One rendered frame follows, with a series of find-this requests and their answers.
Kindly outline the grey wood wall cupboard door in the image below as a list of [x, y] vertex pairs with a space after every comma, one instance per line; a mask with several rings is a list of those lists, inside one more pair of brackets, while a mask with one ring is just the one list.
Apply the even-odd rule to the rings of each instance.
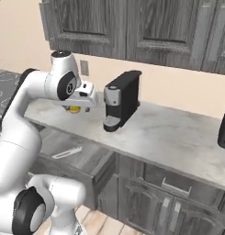
[[51, 50], [124, 60], [127, 0], [40, 0]]
[[225, 0], [216, 1], [202, 71], [225, 74]]
[[216, 0], [128, 0], [126, 59], [198, 71]]

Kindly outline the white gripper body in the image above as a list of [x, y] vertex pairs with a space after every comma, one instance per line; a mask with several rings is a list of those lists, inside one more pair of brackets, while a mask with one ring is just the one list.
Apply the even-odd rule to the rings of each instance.
[[87, 96], [72, 94], [68, 99], [64, 101], [54, 101], [54, 104], [57, 106], [97, 107], [98, 103], [99, 99], [96, 91], [93, 91], [90, 95]]

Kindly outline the black coffee machine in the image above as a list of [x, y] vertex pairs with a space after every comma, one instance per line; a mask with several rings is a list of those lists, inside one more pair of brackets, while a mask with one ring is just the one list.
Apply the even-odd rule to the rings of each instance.
[[104, 130], [114, 132], [122, 128], [140, 105], [139, 85], [141, 71], [127, 71], [104, 88], [106, 118]]

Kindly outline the silver tongs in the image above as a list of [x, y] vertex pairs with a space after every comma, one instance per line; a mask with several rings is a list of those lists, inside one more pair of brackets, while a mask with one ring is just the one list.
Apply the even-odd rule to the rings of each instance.
[[54, 155], [51, 156], [51, 158], [55, 159], [55, 160], [62, 159], [62, 158], [68, 157], [70, 155], [76, 154], [78, 152], [81, 152], [82, 150], [83, 150], [82, 146], [80, 146], [80, 147], [73, 147], [73, 148], [71, 148], [71, 149], [69, 149], [67, 151], [63, 151], [63, 152], [54, 154]]

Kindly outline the grey wood base cupboard door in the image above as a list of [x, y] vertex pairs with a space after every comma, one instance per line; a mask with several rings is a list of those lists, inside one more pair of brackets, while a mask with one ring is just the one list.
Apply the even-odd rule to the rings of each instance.
[[[170, 231], [170, 223], [174, 213], [175, 203], [181, 204], [179, 217], [174, 232]], [[176, 198], [168, 223], [168, 235], [225, 235], [225, 222], [223, 218], [209, 208], [197, 203]]]
[[[165, 225], [159, 225], [161, 206], [164, 199], [171, 199]], [[172, 196], [155, 186], [139, 180], [118, 178], [118, 219], [146, 235], [164, 235]]]

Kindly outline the grey wood drawer front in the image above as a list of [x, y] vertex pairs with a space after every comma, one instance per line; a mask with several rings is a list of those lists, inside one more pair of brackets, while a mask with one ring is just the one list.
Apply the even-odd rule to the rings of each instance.
[[187, 190], [192, 186], [189, 198], [208, 207], [222, 211], [225, 204], [225, 191], [217, 187], [206, 185], [183, 175], [173, 173], [163, 168], [145, 163], [143, 179], [152, 184], [162, 187], [162, 181], [166, 177], [166, 183]]

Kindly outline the grey wall outlet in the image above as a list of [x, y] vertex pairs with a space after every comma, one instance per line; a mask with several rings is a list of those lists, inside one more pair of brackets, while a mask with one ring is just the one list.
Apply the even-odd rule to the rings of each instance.
[[81, 75], [89, 75], [88, 61], [80, 60]]

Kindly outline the open grey wood drawer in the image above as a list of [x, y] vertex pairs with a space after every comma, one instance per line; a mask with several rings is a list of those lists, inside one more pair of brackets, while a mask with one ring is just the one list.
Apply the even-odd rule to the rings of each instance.
[[[91, 209], [102, 207], [102, 194], [115, 183], [116, 154], [74, 134], [34, 122], [32, 125], [42, 137], [42, 148], [30, 172], [47, 173], [82, 182], [86, 187], [84, 205]], [[83, 147], [81, 152], [58, 160], [51, 158], [54, 154], [80, 146]]]

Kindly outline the black hob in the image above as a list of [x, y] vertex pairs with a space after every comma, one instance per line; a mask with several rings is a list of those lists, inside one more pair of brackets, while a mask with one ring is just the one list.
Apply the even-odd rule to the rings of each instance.
[[19, 76], [19, 73], [0, 70], [0, 119], [11, 96], [16, 90]]

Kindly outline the yellow round object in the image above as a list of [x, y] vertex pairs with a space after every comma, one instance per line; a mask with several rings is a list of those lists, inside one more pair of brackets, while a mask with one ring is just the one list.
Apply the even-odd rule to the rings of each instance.
[[81, 108], [79, 106], [68, 106], [67, 111], [72, 114], [77, 114], [81, 111]]

